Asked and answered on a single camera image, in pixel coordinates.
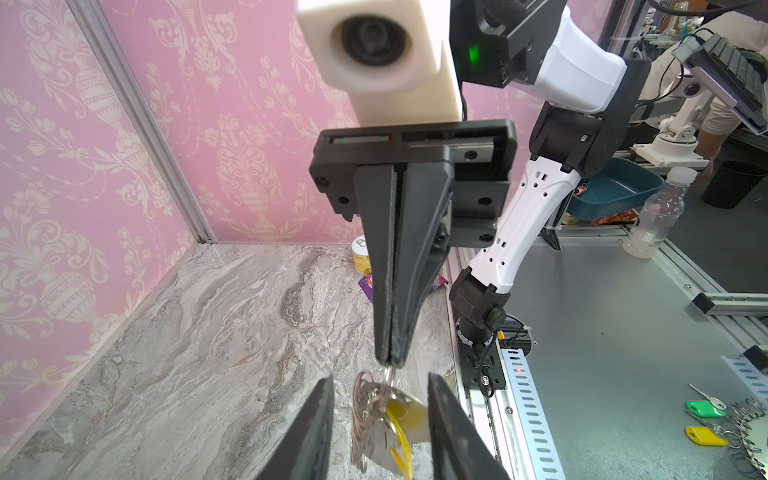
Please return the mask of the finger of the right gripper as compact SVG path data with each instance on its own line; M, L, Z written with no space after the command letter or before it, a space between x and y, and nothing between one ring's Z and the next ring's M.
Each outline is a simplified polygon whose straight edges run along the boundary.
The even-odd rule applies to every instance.
M397 172L393 165L361 166L353 184L371 261L375 356L382 365L397 366L392 340Z
M447 255L451 162L412 163L404 174L394 280L394 343L397 368L405 365L421 306Z

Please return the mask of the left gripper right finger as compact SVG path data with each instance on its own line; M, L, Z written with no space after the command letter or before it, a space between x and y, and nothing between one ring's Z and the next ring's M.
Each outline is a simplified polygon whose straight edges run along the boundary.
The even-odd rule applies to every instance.
M486 447L447 382L430 373L427 391L433 477L507 480L507 472Z

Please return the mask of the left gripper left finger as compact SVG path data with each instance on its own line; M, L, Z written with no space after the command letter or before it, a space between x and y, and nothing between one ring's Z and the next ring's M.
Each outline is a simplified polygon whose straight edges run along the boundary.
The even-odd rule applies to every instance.
M326 479L334 407L334 380L329 376L316 383L257 479Z

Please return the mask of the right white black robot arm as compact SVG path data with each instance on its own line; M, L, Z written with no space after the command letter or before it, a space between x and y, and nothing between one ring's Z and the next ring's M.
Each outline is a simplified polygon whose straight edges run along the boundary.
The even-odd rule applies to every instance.
M649 63L600 48L563 1L300 1L323 81L358 124L321 132L310 176L360 220L378 362L402 367L454 247L451 291L471 346L500 328L547 221L621 144Z

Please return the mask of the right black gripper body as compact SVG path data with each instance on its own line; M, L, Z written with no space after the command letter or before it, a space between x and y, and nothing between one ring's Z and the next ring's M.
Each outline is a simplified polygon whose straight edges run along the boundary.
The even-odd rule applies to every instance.
M365 235L397 234L404 214L451 247L492 243L517 139L509 120L323 131L309 172L335 213L362 220Z

